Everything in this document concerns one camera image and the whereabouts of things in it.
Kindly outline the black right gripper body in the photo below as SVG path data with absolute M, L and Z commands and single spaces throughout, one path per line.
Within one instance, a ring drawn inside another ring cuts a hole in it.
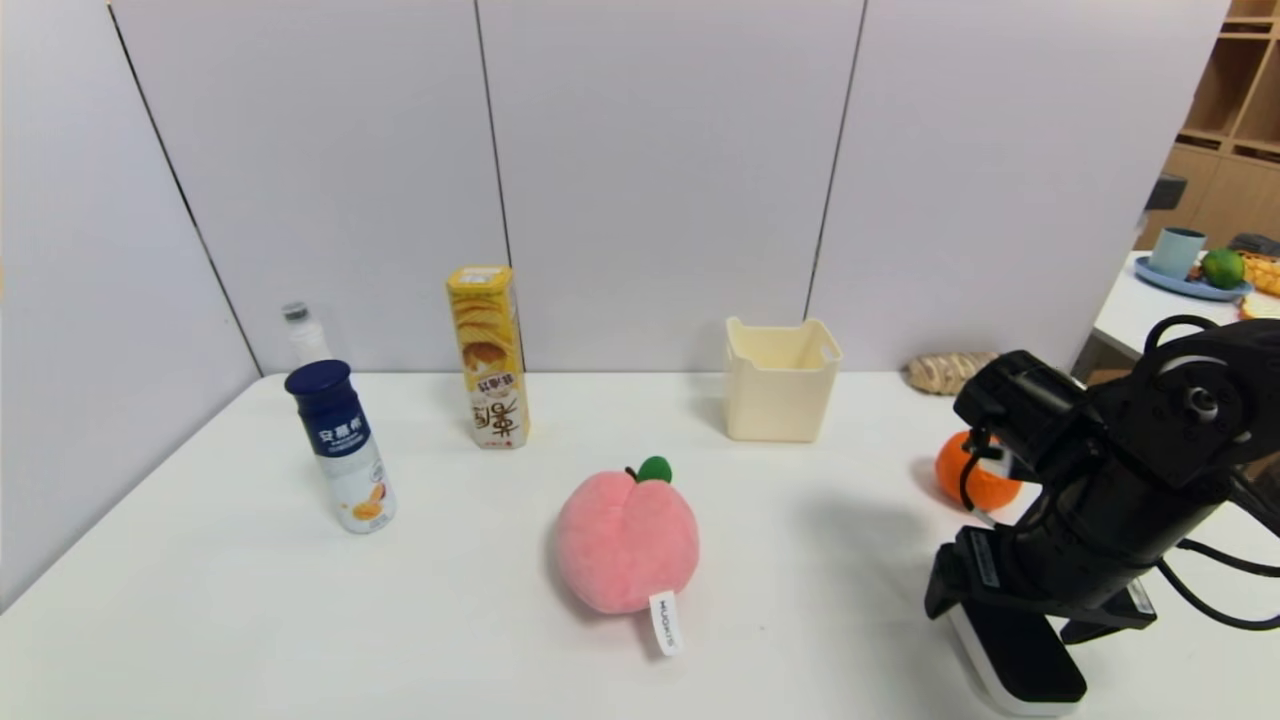
M 1132 584 L 1230 491 L 1228 471 L 1178 489 L 1103 474 L 1037 500 L 1023 525 L 964 527 L 934 556 L 925 615 L 972 602 L 1068 620 L 1155 620 L 1153 605 Z

